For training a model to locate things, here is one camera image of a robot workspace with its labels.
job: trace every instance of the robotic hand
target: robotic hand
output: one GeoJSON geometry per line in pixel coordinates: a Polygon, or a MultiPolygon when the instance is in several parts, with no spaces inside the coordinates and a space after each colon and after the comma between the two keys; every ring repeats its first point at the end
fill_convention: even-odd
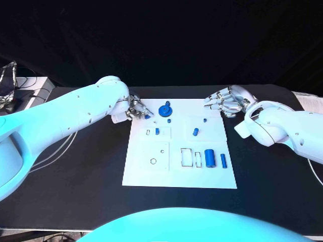
{"type": "Polygon", "coordinates": [[[19,187],[46,147],[108,114],[114,123],[153,116],[114,76],[42,105],[0,116],[0,200],[19,187]]]}
{"type": "Polygon", "coordinates": [[[245,113],[245,120],[235,126],[242,138],[250,135],[265,146],[286,144],[297,155],[323,164],[323,114],[294,111],[273,101],[258,101],[245,88],[232,85],[215,92],[205,102],[206,109],[216,109],[227,117],[245,113]]]}

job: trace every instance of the small blue part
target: small blue part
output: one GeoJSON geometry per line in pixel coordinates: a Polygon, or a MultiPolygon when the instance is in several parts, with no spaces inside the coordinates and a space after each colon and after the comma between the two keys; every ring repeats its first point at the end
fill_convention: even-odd
{"type": "Polygon", "coordinates": [[[205,161],[208,168],[214,168],[216,166],[214,150],[205,150],[205,161]]]}
{"type": "Polygon", "coordinates": [[[170,107],[170,102],[167,101],[166,104],[159,108],[159,114],[162,117],[169,117],[173,113],[173,109],[170,107]]]}
{"type": "Polygon", "coordinates": [[[221,154],[222,168],[227,168],[225,154],[221,154]]]}
{"type": "Polygon", "coordinates": [[[198,129],[198,128],[195,128],[195,131],[193,131],[193,136],[198,136],[198,131],[199,131],[199,129],[198,129]]]}

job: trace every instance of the blue object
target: blue object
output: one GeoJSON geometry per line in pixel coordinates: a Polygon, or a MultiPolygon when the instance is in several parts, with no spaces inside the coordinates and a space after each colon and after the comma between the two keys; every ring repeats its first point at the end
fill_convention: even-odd
{"type": "Polygon", "coordinates": [[[214,168],[216,166],[214,150],[205,150],[205,161],[208,168],[214,168]]]}
{"type": "Polygon", "coordinates": [[[193,136],[198,136],[198,131],[199,131],[199,129],[198,129],[198,128],[195,128],[195,131],[193,131],[193,136]]]}
{"type": "Polygon", "coordinates": [[[201,208],[159,208],[133,213],[95,229],[78,242],[104,240],[312,242],[258,219],[201,208]]]}
{"type": "Polygon", "coordinates": [[[221,154],[222,168],[227,168],[225,154],[221,154]]]}
{"type": "Polygon", "coordinates": [[[162,117],[169,117],[173,113],[173,109],[170,107],[170,102],[167,101],[166,104],[159,108],[159,114],[162,117]]]}

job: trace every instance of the black backdrop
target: black backdrop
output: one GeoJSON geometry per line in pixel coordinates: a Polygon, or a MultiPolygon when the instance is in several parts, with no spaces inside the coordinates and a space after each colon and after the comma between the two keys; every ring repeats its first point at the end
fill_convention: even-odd
{"type": "Polygon", "coordinates": [[[323,96],[323,1],[4,2],[0,66],[12,60],[62,86],[117,75],[128,86],[274,83],[323,96]]]}

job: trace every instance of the blue gear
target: blue gear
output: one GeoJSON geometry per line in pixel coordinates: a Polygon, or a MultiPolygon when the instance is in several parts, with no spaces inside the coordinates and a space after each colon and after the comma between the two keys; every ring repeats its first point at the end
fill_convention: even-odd
{"type": "Polygon", "coordinates": [[[173,113],[173,109],[170,107],[170,102],[167,101],[166,104],[159,108],[159,114],[162,117],[169,117],[173,113]]]}

